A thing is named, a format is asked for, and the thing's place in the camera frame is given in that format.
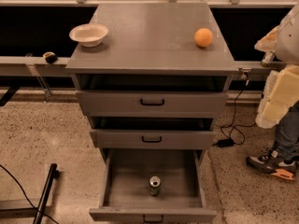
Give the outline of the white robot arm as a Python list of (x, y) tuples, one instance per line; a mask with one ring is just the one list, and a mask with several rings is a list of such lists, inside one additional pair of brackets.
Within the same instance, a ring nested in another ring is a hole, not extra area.
[(270, 129), (279, 124), (289, 108), (299, 101), (299, 4), (254, 48), (263, 51), (266, 58), (275, 55), (286, 64), (280, 72), (270, 72), (258, 107), (256, 124)]

